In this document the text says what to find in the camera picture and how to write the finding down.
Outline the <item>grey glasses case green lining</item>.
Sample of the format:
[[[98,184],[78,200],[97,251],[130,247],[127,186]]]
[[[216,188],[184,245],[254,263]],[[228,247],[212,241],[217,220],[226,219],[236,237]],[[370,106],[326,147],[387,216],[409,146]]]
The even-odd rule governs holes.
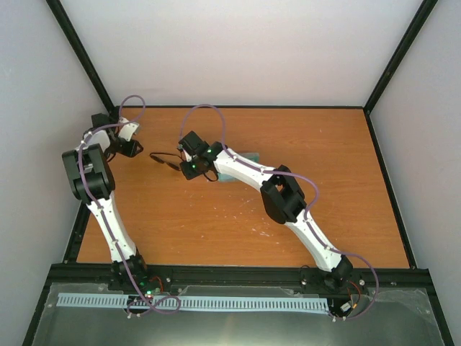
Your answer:
[[[243,182],[253,188],[260,185],[257,172],[259,168],[258,153],[238,154],[229,150],[230,154],[221,151],[214,161],[214,167],[218,173],[219,182]]]

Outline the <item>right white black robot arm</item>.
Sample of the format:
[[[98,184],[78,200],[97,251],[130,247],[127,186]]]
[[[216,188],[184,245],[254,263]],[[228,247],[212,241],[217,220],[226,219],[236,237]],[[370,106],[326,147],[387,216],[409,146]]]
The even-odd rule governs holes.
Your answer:
[[[310,252],[330,291],[337,291],[348,280],[353,266],[321,231],[306,203],[298,180],[286,166],[258,164],[219,142],[208,144],[194,131],[179,139],[185,160],[180,164],[186,179],[208,172],[228,175],[259,191],[267,216],[288,227]]]

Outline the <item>black sunglasses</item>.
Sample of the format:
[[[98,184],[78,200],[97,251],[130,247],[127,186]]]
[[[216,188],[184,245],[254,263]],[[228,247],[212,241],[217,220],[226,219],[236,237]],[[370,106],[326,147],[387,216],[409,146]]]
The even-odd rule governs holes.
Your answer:
[[[184,154],[179,147],[174,151],[152,151],[149,157],[158,164],[163,164],[176,172],[182,170],[181,164],[185,161]]]

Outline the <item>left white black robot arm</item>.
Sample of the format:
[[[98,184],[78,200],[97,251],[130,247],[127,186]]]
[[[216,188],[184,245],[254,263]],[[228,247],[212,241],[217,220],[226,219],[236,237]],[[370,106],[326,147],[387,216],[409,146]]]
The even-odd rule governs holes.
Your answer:
[[[115,178],[109,167],[111,154],[133,158],[143,151],[133,138],[139,124],[114,113],[92,115],[91,122],[79,146],[62,154],[68,182],[73,195],[89,209],[102,230],[117,281],[142,290],[149,284],[150,273],[117,210]]]

